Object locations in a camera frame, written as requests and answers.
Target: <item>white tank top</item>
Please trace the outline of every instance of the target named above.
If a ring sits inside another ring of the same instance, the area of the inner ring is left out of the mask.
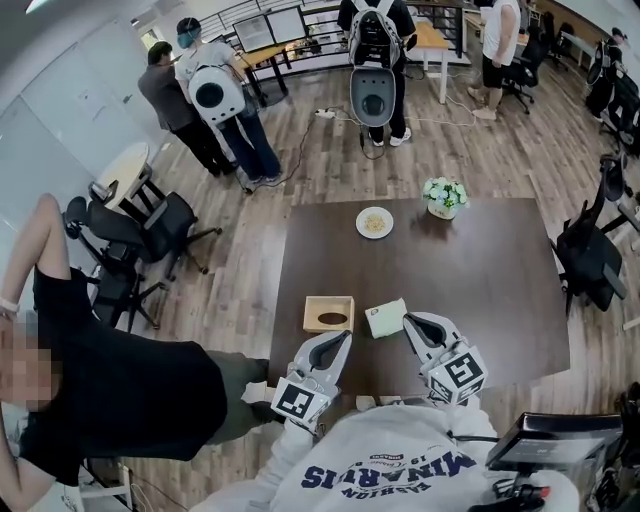
[[[502,7],[504,5],[511,6],[516,15],[516,22],[513,26],[513,34],[509,40],[509,46],[502,56],[502,65],[510,66],[513,56],[516,54],[516,46],[518,45],[518,33],[520,31],[520,6],[518,0],[496,0],[496,3],[489,13],[489,19],[484,29],[484,45],[482,53],[489,59],[493,60],[498,53],[500,46],[500,34],[502,32]]]

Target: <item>person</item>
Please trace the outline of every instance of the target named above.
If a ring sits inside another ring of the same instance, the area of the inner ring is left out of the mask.
[[[516,54],[520,32],[520,4],[518,0],[497,0],[489,12],[482,45],[482,75],[467,92],[477,102],[488,103],[473,111],[479,119],[496,120],[496,109],[502,99],[504,70]]]
[[[37,324],[16,319],[34,272]],[[78,485],[89,457],[191,460],[277,419],[241,400],[268,361],[205,352],[118,331],[93,316],[84,275],[69,267],[60,209],[43,195],[13,247],[0,299],[0,400],[29,411],[16,460],[0,420],[0,498],[28,510],[54,481]]]
[[[287,421],[255,480],[225,487],[191,511],[467,512],[497,501],[492,484],[510,474],[484,469],[494,445],[455,442],[448,431],[495,436],[483,411],[452,405],[354,413],[315,446],[309,432]],[[551,487],[545,512],[578,512],[578,492],[564,475],[541,471],[532,480]]]
[[[379,4],[379,0],[366,0],[366,2],[372,7],[377,7]],[[358,9],[354,5],[353,0],[342,0],[340,3],[340,11],[338,12],[338,26],[345,32],[347,40],[349,39],[349,32],[351,31],[351,22],[357,13]],[[404,42],[416,31],[416,26],[413,23],[411,14],[409,14],[407,4],[403,0],[393,0],[387,17],[395,23],[396,32]],[[411,138],[411,129],[407,127],[404,118],[404,68],[406,61],[407,58],[403,49],[398,62],[395,63],[392,69],[396,83],[396,103],[393,115],[389,120],[389,127],[391,128],[389,144],[394,147],[399,146]],[[370,127],[369,136],[374,146],[384,146],[384,127]]]
[[[202,41],[202,27],[195,18],[181,20],[177,31],[178,44],[186,51],[176,65],[176,75],[189,103],[193,103],[189,95],[189,81],[201,66],[223,67],[234,77],[244,75],[233,48],[224,43]],[[257,184],[263,179],[268,183],[276,182],[280,178],[280,162],[269,145],[256,103],[246,90],[244,98],[246,108],[237,116],[220,123],[218,128],[252,183]],[[250,143],[242,136],[238,122]]]
[[[604,73],[596,83],[593,84],[589,96],[587,96],[586,104],[589,112],[596,121],[602,123],[602,111],[607,108],[611,101],[611,94],[616,81],[618,71],[626,73],[627,70],[622,64],[622,49],[620,46],[627,40],[627,36],[622,33],[619,28],[613,28],[611,37],[605,43],[611,65],[604,70]]]
[[[202,166],[216,178],[238,167],[231,163],[209,126],[187,103],[171,64],[173,48],[159,41],[149,49],[149,67],[138,80],[138,88],[158,115],[160,127],[169,130],[187,146]]]

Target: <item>wooden floor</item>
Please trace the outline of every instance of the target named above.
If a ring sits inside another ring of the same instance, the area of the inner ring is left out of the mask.
[[[410,72],[420,74],[417,68]],[[469,70],[454,69],[455,73]],[[202,276],[193,265],[183,262],[170,291],[150,301],[162,328],[145,334],[268,357],[287,217],[296,204],[415,198],[420,197],[427,178],[444,175],[463,182],[472,201],[474,197],[536,198],[549,235],[557,236],[562,222],[575,214],[585,199],[593,199],[599,157],[611,151],[613,143],[609,136],[598,134],[596,123],[583,107],[583,82],[575,73],[556,71],[546,63],[540,73],[530,116],[514,98],[506,98],[494,123],[451,126],[410,119],[411,141],[399,148],[387,147],[384,156],[375,161],[367,160],[360,151],[358,126],[313,115],[317,108],[348,106],[348,71],[288,78],[290,98],[261,117],[287,173],[300,158],[299,146],[311,123],[301,165],[284,185],[261,188],[253,196],[245,196],[233,178],[211,178],[184,146],[172,140],[154,165],[159,185],[189,201],[201,228],[221,226],[224,234],[194,246],[197,257],[211,268],[211,275]],[[465,92],[471,80],[470,76],[451,78],[448,93],[473,108]],[[451,100],[446,106],[438,103],[438,85],[429,79],[410,81],[407,116],[472,122],[469,113]],[[367,146],[369,154],[373,150]],[[639,170],[638,163],[632,162],[628,180],[636,189],[640,189]],[[527,385],[483,392],[482,406],[499,432],[505,432],[523,411],[612,411],[616,395],[640,378],[640,328],[627,333],[621,329],[623,321],[640,315],[640,265],[629,247],[633,239],[625,244],[623,281],[629,296],[624,304],[614,299],[607,313],[580,304],[572,310],[571,370]],[[466,334],[473,341],[473,333]],[[252,397],[263,394],[264,388],[257,388]],[[126,463],[154,510],[168,512],[181,507],[142,478],[183,507],[190,507],[225,484],[254,476],[268,449],[266,433],[252,432],[222,447],[203,448],[190,463]]]

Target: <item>wooden tissue box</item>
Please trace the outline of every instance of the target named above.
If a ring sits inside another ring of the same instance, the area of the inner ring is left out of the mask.
[[[344,331],[345,329],[353,332],[354,318],[355,302],[353,297],[307,297],[302,328],[311,333]]]

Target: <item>blue jeans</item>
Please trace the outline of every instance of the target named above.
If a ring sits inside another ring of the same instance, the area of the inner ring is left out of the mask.
[[[253,98],[246,92],[245,101],[246,108],[237,116],[220,123],[218,128],[249,179],[275,177],[280,174],[280,162],[269,145]],[[249,141],[242,136],[238,122],[244,128]]]

